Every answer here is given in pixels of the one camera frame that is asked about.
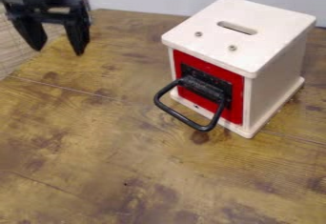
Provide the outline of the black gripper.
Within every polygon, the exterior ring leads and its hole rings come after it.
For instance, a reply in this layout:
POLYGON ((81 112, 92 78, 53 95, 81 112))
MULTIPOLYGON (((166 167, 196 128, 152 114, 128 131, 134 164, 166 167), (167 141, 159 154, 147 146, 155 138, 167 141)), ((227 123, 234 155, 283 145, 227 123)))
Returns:
POLYGON ((91 20, 84 0, 0 0, 5 14, 21 38, 40 51, 47 34, 41 23, 61 24, 76 55, 81 55, 91 41, 91 20))

